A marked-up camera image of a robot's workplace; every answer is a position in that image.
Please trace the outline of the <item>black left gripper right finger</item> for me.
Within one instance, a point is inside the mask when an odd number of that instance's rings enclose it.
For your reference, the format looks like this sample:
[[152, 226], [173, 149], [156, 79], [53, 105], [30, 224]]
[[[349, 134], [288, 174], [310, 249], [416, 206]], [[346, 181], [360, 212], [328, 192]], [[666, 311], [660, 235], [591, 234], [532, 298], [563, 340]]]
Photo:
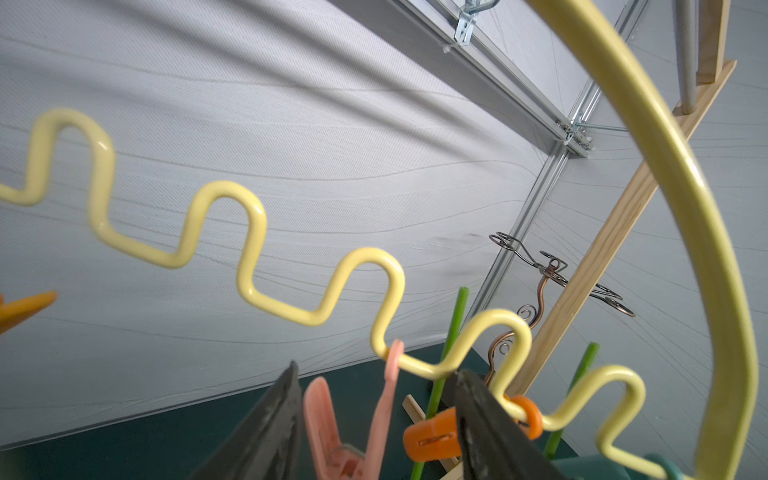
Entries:
[[476, 373], [457, 373], [455, 407], [465, 479], [565, 477], [527, 438]]

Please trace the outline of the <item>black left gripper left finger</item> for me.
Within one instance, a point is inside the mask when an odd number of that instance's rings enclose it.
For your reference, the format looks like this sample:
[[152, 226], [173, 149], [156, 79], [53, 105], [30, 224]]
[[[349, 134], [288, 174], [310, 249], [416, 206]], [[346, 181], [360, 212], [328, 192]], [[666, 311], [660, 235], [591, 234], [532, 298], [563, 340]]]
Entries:
[[294, 479], [302, 446], [302, 391], [292, 361], [193, 479]]

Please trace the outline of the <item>pink clothes clip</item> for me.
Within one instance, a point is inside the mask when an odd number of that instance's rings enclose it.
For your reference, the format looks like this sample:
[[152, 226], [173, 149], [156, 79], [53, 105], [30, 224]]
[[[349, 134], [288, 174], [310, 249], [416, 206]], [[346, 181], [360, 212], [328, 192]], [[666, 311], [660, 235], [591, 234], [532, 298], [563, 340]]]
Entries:
[[378, 380], [353, 377], [337, 395], [323, 376], [309, 383], [303, 413], [317, 479], [380, 477], [403, 354], [404, 343], [394, 341]]

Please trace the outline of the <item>teal clothes clip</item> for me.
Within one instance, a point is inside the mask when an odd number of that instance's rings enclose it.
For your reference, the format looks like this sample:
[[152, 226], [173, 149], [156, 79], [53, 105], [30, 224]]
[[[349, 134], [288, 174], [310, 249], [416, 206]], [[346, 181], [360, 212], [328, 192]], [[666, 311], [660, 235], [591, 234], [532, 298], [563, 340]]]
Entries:
[[[664, 470], [666, 479], [683, 480], [685, 478], [682, 470], [674, 462], [660, 454], [648, 454], [645, 459], [660, 466]], [[650, 479], [650, 476], [627, 469], [600, 455], [563, 458], [554, 460], [553, 464], [568, 479]]]

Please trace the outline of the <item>yellow wavy clothes hanger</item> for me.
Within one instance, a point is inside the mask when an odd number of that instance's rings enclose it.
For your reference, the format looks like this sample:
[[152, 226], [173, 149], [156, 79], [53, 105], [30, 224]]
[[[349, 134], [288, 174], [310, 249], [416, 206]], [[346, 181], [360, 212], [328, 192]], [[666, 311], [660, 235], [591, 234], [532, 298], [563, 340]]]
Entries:
[[[112, 138], [109, 220], [158, 250], [178, 246], [202, 186], [238, 183], [263, 203], [257, 290], [319, 306], [340, 260], [377, 247], [406, 289], [387, 331], [411, 349], [445, 338], [457, 290], [477, 298], [552, 147], [505, 125], [330, 1], [1, 1], [1, 185], [24, 185], [32, 126], [71, 108]], [[758, 404], [737, 479], [767, 477], [767, 1], [735, 1], [738, 59], [690, 145], [734, 244], [760, 358]], [[479, 18], [512, 64], [571, 114], [589, 74], [525, 1]], [[568, 160], [525, 244], [571, 272], [642, 156], [627, 133], [592, 130]], [[193, 259], [165, 269], [91, 230], [93, 163], [76, 128], [56, 142], [34, 206], [1, 200], [1, 292], [55, 290], [55, 303], [1, 336], [1, 446], [14, 448], [271, 383], [295, 360], [312, 374], [373, 359], [370, 328], [388, 284], [355, 270], [330, 320], [302, 327], [243, 300], [235, 284], [248, 218], [209, 211]], [[711, 385], [698, 285], [659, 192], [603, 276], [636, 317], [588, 300], [529, 390], [553, 412], [589, 340], [600, 364], [644, 380], [643, 410], [616, 442], [692, 472]]]

